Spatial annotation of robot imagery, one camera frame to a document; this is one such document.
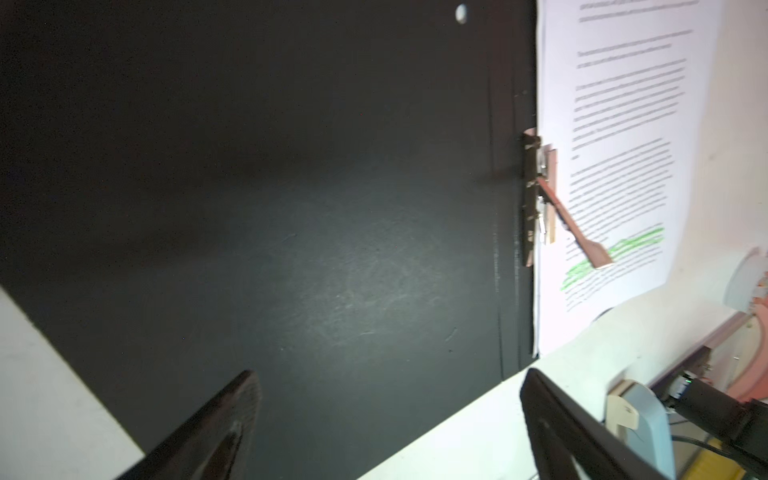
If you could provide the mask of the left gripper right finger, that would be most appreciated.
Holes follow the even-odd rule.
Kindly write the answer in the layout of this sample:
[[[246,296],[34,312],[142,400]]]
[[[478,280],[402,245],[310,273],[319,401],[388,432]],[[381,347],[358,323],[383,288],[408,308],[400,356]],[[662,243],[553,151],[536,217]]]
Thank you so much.
[[[520,390],[538,477],[661,479],[663,475],[622,444],[542,371],[527,370]]]

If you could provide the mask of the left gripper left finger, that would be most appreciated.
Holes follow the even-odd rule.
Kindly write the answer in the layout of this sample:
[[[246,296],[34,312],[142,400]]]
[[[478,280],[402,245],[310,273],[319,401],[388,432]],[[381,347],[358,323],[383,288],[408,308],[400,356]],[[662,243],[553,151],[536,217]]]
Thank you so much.
[[[143,459],[130,479],[243,479],[262,395],[244,370]]]

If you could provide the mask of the blue file folder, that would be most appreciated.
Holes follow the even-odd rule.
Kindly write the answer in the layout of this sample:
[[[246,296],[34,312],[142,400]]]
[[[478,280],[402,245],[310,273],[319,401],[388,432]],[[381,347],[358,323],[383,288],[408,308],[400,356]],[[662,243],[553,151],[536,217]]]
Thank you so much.
[[[351,479],[533,354],[533,1],[5,1],[1,284],[152,448]]]

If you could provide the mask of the stack of printed papers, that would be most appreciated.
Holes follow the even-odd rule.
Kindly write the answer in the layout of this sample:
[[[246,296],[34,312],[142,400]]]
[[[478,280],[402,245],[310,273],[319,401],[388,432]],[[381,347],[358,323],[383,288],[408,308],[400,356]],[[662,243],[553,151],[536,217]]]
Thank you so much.
[[[538,126],[556,154],[549,182],[611,263],[546,222],[534,352],[569,343],[604,312],[663,285],[691,196],[720,1],[542,1]]]

